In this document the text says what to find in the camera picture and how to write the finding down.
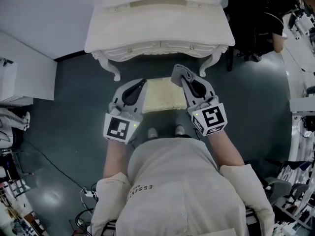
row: gray wall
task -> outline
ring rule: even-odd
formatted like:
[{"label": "gray wall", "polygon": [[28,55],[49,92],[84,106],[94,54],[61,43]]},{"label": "gray wall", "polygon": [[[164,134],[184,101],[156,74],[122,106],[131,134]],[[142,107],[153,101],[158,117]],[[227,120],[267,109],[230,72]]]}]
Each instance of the gray wall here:
[{"label": "gray wall", "polygon": [[56,59],[84,49],[101,0],[0,0],[0,30]]}]

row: wearable gripper device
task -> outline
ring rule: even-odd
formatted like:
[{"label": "wearable gripper device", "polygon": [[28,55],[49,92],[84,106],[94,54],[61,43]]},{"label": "wearable gripper device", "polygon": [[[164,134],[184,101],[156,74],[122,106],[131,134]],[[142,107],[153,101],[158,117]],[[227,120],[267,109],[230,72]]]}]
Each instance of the wearable gripper device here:
[{"label": "wearable gripper device", "polygon": [[[182,87],[191,121],[203,136],[218,132],[227,125],[224,106],[209,82],[182,65],[175,65],[171,81]],[[143,117],[148,83],[145,79],[130,81],[117,89],[105,116],[103,136],[127,144]]]}]

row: desk top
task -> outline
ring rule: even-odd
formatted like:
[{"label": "desk top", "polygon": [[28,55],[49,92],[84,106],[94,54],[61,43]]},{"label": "desk top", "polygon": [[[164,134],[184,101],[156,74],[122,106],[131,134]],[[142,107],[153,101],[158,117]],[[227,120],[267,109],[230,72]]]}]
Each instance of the desk top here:
[{"label": "desk top", "polygon": [[221,6],[191,8],[181,4],[147,4],[108,12],[98,4],[91,18],[85,51],[163,40],[235,44]]}]

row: dark green floor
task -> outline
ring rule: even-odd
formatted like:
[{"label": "dark green floor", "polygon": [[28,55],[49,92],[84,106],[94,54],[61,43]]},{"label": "dark green floor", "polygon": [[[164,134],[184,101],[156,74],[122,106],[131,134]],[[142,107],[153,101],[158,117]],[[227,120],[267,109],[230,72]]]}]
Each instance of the dark green floor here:
[{"label": "dark green floor", "polygon": [[[117,83],[91,55],[63,61],[57,68],[55,101],[34,101],[30,107],[31,127],[25,138],[80,185],[89,188],[102,176],[107,144],[102,136],[104,116],[116,88],[137,78],[170,77],[177,63],[198,72],[202,62],[203,59],[185,55],[137,57],[115,63],[122,74]],[[206,80],[224,103],[226,132],[244,159],[254,162],[266,175],[267,166],[258,162],[266,156],[284,160],[290,149],[289,87],[282,60],[275,54],[266,55],[259,63],[235,58],[234,70],[227,72],[222,56],[206,72]],[[147,128],[155,127],[164,136],[171,135],[176,123],[194,135],[185,111],[152,113],[144,117],[136,143],[144,138]],[[34,151],[27,144],[24,148]],[[35,173],[27,179],[32,187],[27,197],[49,235],[71,235],[68,220],[74,220],[83,210],[80,188],[38,153],[24,153],[21,161],[25,171]],[[85,200],[88,206],[95,204],[93,199]]]}]

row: white shirt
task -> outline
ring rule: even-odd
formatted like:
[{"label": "white shirt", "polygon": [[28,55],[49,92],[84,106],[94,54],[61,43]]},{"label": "white shirt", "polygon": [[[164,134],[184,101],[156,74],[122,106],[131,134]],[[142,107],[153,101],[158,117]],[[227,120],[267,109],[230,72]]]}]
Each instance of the white shirt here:
[{"label": "white shirt", "polygon": [[190,138],[148,141],[133,153],[128,177],[98,182],[92,233],[118,219],[117,236],[244,236],[245,205],[262,234],[273,231],[274,214],[250,165],[222,166],[205,144]]}]

